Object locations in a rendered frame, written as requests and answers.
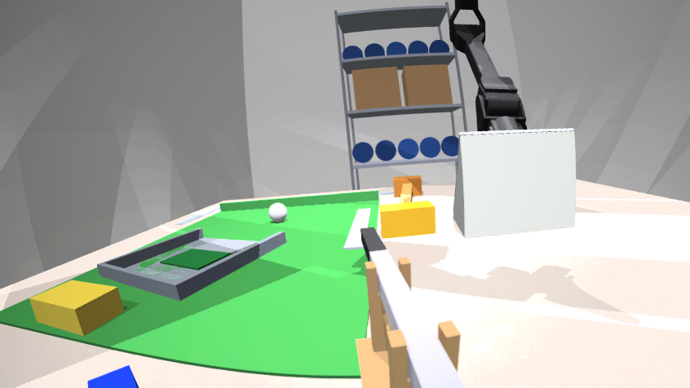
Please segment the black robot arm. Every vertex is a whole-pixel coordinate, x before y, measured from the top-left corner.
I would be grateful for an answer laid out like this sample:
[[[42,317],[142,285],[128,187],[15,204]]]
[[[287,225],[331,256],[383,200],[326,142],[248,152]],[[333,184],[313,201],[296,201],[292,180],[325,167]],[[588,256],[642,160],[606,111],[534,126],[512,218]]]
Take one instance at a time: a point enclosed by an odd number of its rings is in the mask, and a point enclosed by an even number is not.
[[[455,10],[449,19],[449,36],[457,51],[466,54],[479,86],[476,105],[478,131],[527,130],[524,107],[510,77],[499,77],[484,48],[485,20],[478,8],[478,0],[455,0]],[[473,10],[477,24],[454,24],[459,10]],[[517,92],[516,92],[517,91]]]

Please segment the white golf ball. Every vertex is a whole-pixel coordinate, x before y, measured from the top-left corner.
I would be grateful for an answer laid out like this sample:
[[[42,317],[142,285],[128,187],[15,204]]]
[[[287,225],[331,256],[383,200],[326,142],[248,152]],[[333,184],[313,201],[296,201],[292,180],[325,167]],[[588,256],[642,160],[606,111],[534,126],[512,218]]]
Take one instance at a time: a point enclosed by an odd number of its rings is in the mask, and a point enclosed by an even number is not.
[[[269,209],[269,216],[274,222],[282,222],[287,216],[287,210],[283,204],[276,203]]]

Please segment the green flat mat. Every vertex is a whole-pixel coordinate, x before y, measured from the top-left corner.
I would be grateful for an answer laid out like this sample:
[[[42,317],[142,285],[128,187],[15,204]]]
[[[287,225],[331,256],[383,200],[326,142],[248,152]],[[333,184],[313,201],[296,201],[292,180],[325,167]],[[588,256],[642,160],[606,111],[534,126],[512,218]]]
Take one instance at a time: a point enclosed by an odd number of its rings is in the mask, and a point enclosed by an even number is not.
[[[368,227],[378,230],[379,200],[285,208],[282,222],[270,208],[220,211],[138,248],[201,228],[204,241],[126,268],[178,281],[197,270],[161,261],[213,238],[260,241],[285,231],[282,246],[181,301],[104,278],[96,267],[70,280],[118,287],[125,311],[87,335],[38,323],[30,298],[1,310],[0,324],[204,368],[361,378],[356,340],[368,328],[368,260],[365,249],[343,247],[359,209],[371,208]]]

